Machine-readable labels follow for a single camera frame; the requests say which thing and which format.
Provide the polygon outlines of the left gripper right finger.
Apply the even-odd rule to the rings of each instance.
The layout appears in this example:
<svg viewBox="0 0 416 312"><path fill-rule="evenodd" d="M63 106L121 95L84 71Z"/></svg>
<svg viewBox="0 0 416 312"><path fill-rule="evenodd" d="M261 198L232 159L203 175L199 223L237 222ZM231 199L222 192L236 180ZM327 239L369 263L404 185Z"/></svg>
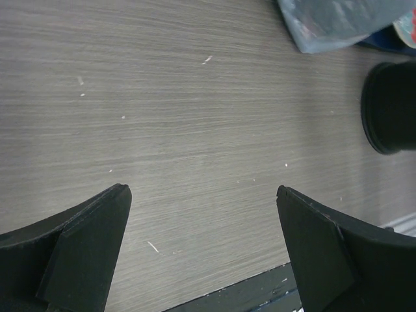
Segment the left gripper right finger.
<svg viewBox="0 0 416 312"><path fill-rule="evenodd" d="M415 238L290 187L276 203L304 311L415 310Z"/></svg>

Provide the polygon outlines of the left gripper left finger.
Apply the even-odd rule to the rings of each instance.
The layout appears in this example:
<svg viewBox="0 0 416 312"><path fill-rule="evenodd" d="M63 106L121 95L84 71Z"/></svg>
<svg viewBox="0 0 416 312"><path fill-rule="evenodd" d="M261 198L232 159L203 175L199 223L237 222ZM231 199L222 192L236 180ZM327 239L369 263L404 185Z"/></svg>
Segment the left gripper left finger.
<svg viewBox="0 0 416 312"><path fill-rule="evenodd" d="M132 194L115 184L1 234L2 311L104 311Z"/></svg>

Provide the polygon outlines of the black trash bin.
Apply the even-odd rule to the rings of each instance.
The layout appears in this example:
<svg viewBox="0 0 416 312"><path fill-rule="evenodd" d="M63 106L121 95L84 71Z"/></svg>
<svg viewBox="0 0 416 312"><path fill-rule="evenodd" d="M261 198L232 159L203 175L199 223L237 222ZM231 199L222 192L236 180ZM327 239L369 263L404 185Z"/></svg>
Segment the black trash bin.
<svg viewBox="0 0 416 312"><path fill-rule="evenodd" d="M382 62L361 93L361 121L370 145L382 155L415 150L415 61Z"/></svg>

